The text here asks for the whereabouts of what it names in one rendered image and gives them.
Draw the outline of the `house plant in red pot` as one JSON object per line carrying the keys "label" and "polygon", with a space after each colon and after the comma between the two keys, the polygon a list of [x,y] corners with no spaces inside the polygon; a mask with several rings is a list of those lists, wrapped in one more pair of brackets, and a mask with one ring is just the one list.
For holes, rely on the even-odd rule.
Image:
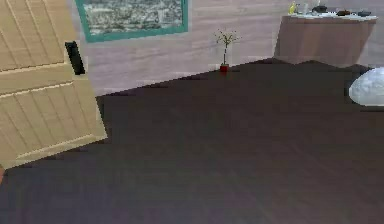
{"label": "house plant in red pot", "polygon": [[236,31],[227,32],[226,30],[218,30],[218,32],[215,33],[214,36],[216,38],[216,43],[221,43],[224,46],[223,61],[220,64],[219,71],[221,73],[226,73],[229,70],[229,64],[227,63],[227,53],[229,45],[239,40],[240,37],[237,35]]}

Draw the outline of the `brown counter with white top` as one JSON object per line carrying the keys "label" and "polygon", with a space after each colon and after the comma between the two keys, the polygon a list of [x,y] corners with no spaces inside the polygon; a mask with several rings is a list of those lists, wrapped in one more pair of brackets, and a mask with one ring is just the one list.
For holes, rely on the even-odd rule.
{"label": "brown counter with white top", "polygon": [[290,64],[317,61],[334,67],[356,64],[377,16],[284,15],[274,57]]}

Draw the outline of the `pale grey round cushion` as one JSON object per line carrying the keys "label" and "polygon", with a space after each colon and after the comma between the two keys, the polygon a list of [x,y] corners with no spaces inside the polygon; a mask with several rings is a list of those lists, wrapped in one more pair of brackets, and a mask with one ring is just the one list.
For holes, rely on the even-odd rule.
{"label": "pale grey round cushion", "polygon": [[384,67],[362,74],[351,84],[348,94],[359,105],[384,107]]}

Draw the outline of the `teal framed wall picture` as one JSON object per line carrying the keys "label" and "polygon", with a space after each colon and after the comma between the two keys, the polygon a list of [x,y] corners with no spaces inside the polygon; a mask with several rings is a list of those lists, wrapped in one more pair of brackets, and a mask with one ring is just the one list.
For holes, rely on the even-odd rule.
{"label": "teal framed wall picture", "polygon": [[188,0],[74,0],[88,43],[188,31]]}

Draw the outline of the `beige wooden room door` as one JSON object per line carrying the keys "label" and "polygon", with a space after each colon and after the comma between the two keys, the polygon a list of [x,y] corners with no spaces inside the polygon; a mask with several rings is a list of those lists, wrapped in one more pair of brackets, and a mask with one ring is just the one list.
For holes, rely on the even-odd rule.
{"label": "beige wooden room door", "polygon": [[0,167],[107,137],[66,0],[0,0]]}

